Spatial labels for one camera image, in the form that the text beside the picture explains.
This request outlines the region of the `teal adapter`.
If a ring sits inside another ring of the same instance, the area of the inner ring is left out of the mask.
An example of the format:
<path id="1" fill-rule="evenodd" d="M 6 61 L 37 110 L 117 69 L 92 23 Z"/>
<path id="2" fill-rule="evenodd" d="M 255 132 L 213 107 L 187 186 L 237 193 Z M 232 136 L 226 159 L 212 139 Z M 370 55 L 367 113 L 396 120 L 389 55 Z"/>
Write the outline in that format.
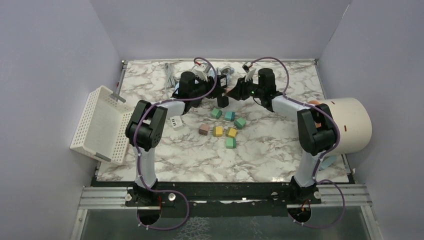
<path id="1" fill-rule="evenodd" d="M 235 120 L 236 113 L 234 111 L 226 111 L 224 114 L 224 119 L 226 121 L 233 122 Z"/>

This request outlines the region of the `green plug adapter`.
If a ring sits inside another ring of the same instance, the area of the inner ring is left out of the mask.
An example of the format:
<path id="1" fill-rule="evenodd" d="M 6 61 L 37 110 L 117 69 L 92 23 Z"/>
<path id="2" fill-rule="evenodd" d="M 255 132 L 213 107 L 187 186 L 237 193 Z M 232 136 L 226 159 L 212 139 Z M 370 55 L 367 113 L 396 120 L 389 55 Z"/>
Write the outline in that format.
<path id="1" fill-rule="evenodd" d="M 210 112 L 210 116 L 215 118 L 215 119 L 219 119 L 222 116 L 223 112 L 222 110 L 218 109 L 218 108 L 214 108 L 211 112 Z"/>
<path id="2" fill-rule="evenodd" d="M 246 120 L 243 118 L 243 117 L 240 117 L 240 118 L 237 118 L 235 121 L 234 121 L 234 126 L 237 128 L 237 129 L 242 129 L 242 128 L 244 128 L 245 127 L 245 125 L 246 125 Z"/>

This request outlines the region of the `white power strip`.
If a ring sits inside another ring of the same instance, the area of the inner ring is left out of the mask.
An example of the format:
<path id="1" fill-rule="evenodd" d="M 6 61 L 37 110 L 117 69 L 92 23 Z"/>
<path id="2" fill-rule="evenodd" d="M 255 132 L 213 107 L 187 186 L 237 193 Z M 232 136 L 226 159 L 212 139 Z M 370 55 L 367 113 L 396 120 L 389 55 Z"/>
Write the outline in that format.
<path id="1" fill-rule="evenodd" d="M 179 115 L 172 116 L 169 118 L 169 120 L 174 131 L 178 131 L 184 127 L 183 121 Z"/>

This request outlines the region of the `yellow plug adapter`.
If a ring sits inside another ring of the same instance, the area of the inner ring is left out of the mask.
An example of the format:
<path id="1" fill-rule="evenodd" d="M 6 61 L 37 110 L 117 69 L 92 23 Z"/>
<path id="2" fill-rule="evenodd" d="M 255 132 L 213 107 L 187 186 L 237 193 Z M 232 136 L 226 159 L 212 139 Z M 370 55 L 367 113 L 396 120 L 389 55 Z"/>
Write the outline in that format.
<path id="1" fill-rule="evenodd" d="M 221 137 L 224 134 L 224 129 L 222 126 L 214 126 L 213 127 L 213 132 L 212 132 L 214 137 Z"/>

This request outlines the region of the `pink plug adapter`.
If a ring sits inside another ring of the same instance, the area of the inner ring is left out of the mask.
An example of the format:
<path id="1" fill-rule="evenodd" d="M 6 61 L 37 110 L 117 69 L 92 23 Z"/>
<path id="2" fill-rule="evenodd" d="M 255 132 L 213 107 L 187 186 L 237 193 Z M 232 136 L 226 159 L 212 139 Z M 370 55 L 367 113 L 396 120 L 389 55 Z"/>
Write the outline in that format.
<path id="1" fill-rule="evenodd" d="M 198 129 L 198 133 L 200 135 L 207 136 L 210 130 L 210 126 L 208 124 L 202 123 Z"/>

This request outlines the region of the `black power strip front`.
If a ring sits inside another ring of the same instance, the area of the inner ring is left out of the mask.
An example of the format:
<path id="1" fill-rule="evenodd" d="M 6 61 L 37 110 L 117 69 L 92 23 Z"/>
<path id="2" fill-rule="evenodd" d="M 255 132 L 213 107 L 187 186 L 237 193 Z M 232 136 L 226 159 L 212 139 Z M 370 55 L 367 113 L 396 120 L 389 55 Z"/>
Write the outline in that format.
<path id="1" fill-rule="evenodd" d="M 217 99 L 217 106 L 220 108 L 225 108 L 229 105 L 229 98 L 226 94 L 226 89 L 228 87 L 227 75 L 220 74 L 217 76 L 217 84 L 214 89 L 215 96 Z"/>

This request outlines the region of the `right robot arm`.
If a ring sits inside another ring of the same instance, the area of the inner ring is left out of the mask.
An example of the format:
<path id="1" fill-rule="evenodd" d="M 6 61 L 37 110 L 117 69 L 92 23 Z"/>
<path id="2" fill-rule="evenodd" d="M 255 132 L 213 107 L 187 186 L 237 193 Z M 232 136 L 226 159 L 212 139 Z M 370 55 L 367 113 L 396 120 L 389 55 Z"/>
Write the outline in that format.
<path id="1" fill-rule="evenodd" d="M 257 83 L 253 82 L 252 74 L 239 78 L 226 94 L 237 101 L 258 98 L 268 111 L 296 121 L 302 155 L 288 185 L 288 198 L 300 204 L 313 194 L 320 163 L 339 142 L 338 128 L 327 105 L 300 102 L 278 91 L 272 69 L 261 68 Z"/>

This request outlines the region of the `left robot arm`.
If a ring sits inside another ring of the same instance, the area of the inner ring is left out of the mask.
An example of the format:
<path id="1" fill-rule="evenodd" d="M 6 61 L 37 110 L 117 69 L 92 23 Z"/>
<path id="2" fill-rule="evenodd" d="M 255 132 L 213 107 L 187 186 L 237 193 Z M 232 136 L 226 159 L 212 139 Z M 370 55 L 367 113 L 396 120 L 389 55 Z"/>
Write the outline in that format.
<path id="1" fill-rule="evenodd" d="M 157 188 L 155 150 L 160 143 L 166 120 L 182 116 L 200 105 L 202 99 L 221 97 L 223 88 L 218 74 L 200 75 L 184 71 L 171 98 L 151 103 L 139 100 L 125 129 L 134 147 L 136 179 L 133 191 L 144 205 L 152 205 L 161 191 Z"/>

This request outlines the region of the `white perforated plastic basket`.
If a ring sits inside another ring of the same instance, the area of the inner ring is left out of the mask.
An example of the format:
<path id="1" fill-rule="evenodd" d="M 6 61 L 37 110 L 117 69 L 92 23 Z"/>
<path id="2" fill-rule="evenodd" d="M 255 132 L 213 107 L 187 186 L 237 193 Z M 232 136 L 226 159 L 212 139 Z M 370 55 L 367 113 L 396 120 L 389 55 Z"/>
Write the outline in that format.
<path id="1" fill-rule="evenodd" d="M 70 149 L 100 162 L 122 165 L 129 144 L 126 127 L 134 107 L 105 86 L 89 93 Z"/>

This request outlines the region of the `light blue small object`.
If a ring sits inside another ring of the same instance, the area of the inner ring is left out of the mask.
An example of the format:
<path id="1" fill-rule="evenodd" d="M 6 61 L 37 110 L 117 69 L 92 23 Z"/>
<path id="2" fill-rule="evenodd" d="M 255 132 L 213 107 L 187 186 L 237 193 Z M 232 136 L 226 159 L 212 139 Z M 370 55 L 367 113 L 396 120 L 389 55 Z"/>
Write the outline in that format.
<path id="1" fill-rule="evenodd" d="M 337 156 L 333 155 L 333 156 L 329 156 L 326 157 L 321 164 L 319 165 L 319 171 L 323 171 L 325 169 L 327 169 L 328 167 L 330 167 L 335 161 L 337 160 Z"/>

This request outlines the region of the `cream cylinder with orange lid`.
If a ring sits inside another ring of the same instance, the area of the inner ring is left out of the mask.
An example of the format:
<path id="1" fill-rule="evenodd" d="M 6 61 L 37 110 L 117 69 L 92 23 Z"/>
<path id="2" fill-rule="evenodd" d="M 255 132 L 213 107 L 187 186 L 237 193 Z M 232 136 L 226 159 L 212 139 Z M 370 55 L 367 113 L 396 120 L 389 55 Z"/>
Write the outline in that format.
<path id="1" fill-rule="evenodd" d="M 338 146 L 328 153 L 337 156 L 361 151 L 370 142 L 372 122 L 365 107 L 355 98 L 311 100 L 310 104 L 326 104 L 340 131 Z"/>

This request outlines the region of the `aluminium rail base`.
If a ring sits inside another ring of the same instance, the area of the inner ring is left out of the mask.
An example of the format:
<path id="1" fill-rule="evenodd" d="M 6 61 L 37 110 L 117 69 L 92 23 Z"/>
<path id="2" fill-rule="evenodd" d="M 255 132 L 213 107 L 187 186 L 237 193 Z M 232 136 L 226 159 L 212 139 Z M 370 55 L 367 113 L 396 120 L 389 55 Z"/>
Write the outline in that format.
<path id="1" fill-rule="evenodd" d="M 183 203 L 184 199 L 176 193 L 165 192 L 159 200 L 143 203 L 134 196 L 129 196 L 130 188 L 126 187 L 86 187 L 83 189 L 78 209 L 80 210 L 113 210 L 137 209 L 158 210 L 160 207 L 171 207 Z M 271 201 L 282 203 L 289 208 L 300 207 L 361 207 L 372 206 L 373 202 L 368 189 L 363 184 L 319 185 L 312 195 L 303 200 L 290 200 L 284 196 L 283 190 L 266 190 L 261 194 L 243 195 L 232 192 L 228 187 L 219 190 L 216 195 L 208 187 L 200 187 L 194 193 L 185 193 L 189 205 L 197 206 L 207 203 L 241 204 Z"/>

